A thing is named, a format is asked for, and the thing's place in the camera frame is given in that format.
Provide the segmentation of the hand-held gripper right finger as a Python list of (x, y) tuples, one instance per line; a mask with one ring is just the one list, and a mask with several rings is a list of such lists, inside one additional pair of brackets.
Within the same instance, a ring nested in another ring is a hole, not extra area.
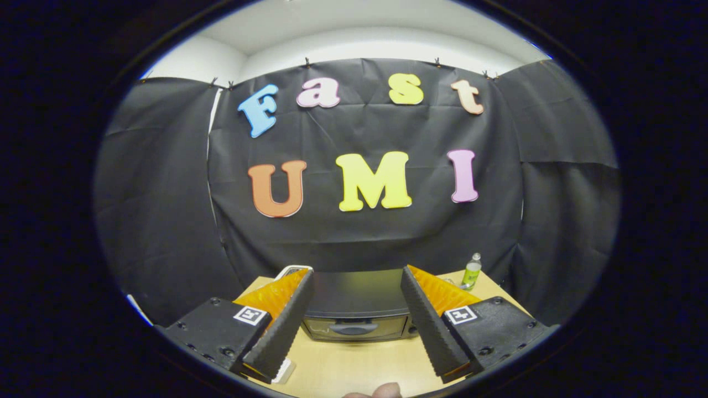
[(482, 300), (425, 270), (402, 270), (404, 295), (443, 383), (495, 368), (541, 342), (548, 327), (501, 296)]

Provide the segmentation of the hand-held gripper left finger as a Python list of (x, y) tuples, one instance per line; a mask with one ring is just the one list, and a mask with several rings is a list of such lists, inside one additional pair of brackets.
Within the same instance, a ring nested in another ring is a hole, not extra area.
[(237, 300), (210, 298), (163, 332), (220, 368), (269, 384), (293, 345), (313, 294), (313, 270), (299, 269)]

